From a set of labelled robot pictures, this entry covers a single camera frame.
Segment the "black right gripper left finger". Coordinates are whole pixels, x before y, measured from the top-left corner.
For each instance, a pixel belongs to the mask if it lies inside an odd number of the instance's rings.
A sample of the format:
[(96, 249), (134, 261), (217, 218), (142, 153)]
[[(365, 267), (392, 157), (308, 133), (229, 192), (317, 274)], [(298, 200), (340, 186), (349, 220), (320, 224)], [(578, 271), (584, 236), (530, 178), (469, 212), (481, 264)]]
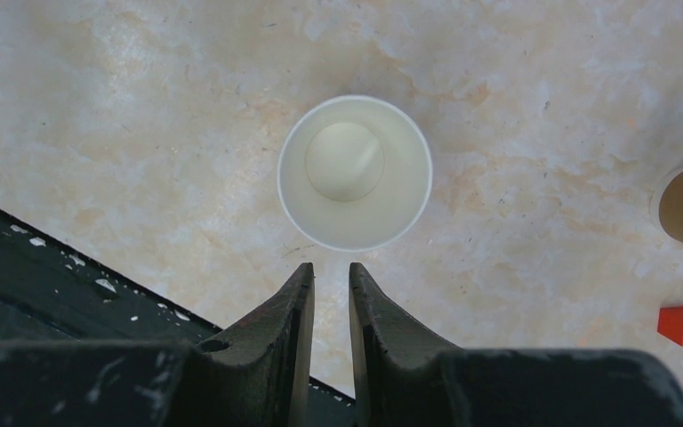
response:
[(218, 334), (0, 343), (0, 426), (302, 426), (314, 271)]

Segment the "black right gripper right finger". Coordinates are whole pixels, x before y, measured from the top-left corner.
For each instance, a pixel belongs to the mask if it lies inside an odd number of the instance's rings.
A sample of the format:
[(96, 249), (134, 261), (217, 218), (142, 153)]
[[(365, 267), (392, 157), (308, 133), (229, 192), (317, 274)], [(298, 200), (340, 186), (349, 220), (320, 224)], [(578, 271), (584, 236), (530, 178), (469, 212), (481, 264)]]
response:
[(658, 359), (621, 349), (464, 349), (350, 265), (361, 426), (683, 426), (683, 390)]

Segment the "single brown paper cup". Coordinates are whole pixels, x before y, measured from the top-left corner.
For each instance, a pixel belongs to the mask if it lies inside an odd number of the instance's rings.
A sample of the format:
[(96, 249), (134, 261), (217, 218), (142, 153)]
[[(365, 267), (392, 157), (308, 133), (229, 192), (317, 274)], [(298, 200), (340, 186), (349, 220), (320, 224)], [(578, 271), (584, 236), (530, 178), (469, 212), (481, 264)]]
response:
[(343, 95), (306, 112), (285, 138), (277, 194), (286, 217), (319, 246), (379, 249), (421, 218), (433, 160), (420, 126), (397, 106)]

